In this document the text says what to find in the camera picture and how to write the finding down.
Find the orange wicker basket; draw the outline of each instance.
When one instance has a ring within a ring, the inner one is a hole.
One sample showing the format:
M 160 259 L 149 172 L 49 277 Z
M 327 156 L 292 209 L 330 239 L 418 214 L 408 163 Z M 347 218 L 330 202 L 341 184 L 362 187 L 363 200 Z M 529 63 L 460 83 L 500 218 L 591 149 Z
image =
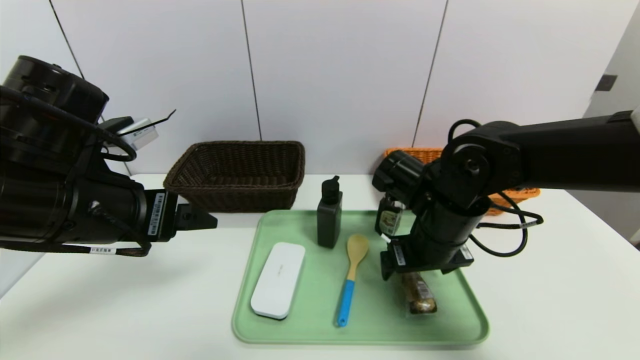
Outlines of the orange wicker basket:
M 402 150 L 407 154 L 418 158 L 418 160 L 422 161 L 425 164 L 430 163 L 433 160 L 436 160 L 437 158 L 440 157 L 440 154 L 442 153 L 442 149 L 439 147 L 392 147 L 385 151 L 385 157 L 389 155 L 391 152 L 396 150 Z M 540 195 L 540 189 L 538 188 L 525 188 L 522 190 L 509 189 L 509 190 L 504 190 L 504 193 L 508 197 L 512 198 L 513 201 L 515 201 L 516 203 L 519 203 L 524 200 Z M 509 208 L 511 207 L 511 205 L 509 205 L 509 203 L 506 202 L 498 194 L 494 193 L 493 195 L 490 195 L 489 198 L 491 198 L 491 200 L 498 205 L 507 206 Z M 502 213 L 502 210 L 491 208 L 489 209 L 489 212 L 487 212 L 487 215 L 499 215 L 501 213 Z

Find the bottle cap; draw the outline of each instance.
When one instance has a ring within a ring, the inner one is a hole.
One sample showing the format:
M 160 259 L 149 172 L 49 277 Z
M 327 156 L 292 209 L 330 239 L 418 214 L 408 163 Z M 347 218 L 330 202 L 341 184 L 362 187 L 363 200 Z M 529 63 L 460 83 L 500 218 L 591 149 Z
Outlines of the bottle cap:
M 334 176 L 333 179 L 325 180 L 322 182 L 322 202 L 329 205 L 338 203 L 340 195 L 340 183 L 338 183 L 339 176 Z

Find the white label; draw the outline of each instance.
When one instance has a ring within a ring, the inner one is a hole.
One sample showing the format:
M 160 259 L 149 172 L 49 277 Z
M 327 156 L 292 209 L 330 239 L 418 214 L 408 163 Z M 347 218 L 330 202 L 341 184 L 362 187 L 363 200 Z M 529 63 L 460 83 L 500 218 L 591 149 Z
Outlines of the white label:
M 429 291 L 429 288 L 427 287 L 427 284 L 425 284 L 422 281 L 418 281 L 418 283 L 416 285 L 418 287 L 418 293 L 420 293 L 420 298 L 428 299 L 428 298 L 433 297 L 433 295 Z
M 151 210 L 151 220 L 149 220 L 149 231 L 147 235 L 156 235 L 158 227 L 160 227 L 160 215 L 162 215 L 162 206 L 164 204 L 164 193 L 157 193 L 154 201 L 154 208 Z
M 115 255 L 116 249 L 111 247 L 92 247 L 91 250 L 89 250 L 89 254 Z
M 462 252 L 462 256 L 464 256 L 465 259 L 467 260 L 474 259 L 474 257 L 471 255 L 471 251 L 469 251 L 469 248 L 466 245 L 462 245 L 462 247 L 460 248 L 460 251 Z
M 520 224 L 520 228 L 521 229 L 526 229 L 528 227 L 536 226 L 536 225 L 538 225 L 538 223 L 536 221 L 537 220 L 533 220 L 533 221 L 530 221 L 530 222 L 526 222 L 524 224 Z
M 405 266 L 406 263 L 404 262 L 404 254 L 402 253 L 402 248 L 400 247 L 400 245 L 394 245 L 394 252 L 396 253 L 396 261 L 398 262 L 398 265 Z
M 389 235 L 395 235 L 400 225 L 400 213 L 385 210 L 380 214 L 380 230 Z

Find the blue handle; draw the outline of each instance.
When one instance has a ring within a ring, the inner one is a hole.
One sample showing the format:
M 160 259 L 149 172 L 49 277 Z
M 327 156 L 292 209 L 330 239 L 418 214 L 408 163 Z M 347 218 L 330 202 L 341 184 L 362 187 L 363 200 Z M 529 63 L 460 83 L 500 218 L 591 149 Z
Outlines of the blue handle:
M 340 304 L 340 314 L 338 315 L 338 326 L 345 327 L 349 322 L 349 309 L 351 309 L 351 298 L 353 297 L 353 288 L 356 286 L 355 281 L 347 280 L 344 283 L 344 291 L 342 292 L 342 303 Z

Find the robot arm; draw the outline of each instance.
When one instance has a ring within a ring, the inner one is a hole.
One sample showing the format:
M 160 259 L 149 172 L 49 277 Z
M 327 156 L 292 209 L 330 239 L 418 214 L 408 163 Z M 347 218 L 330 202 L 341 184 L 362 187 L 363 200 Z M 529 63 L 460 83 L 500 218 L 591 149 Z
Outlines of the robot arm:
M 634 117 L 640 111 L 530 126 L 491 122 L 452 138 L 454 125 L 442 157 L 430 164 L 389 154 L 372 183 L 416 221 L 381 253 L 383 278 L 470 265 L 460 249 L 492 205 L 487 195 L 514 187 L 640 192 Z

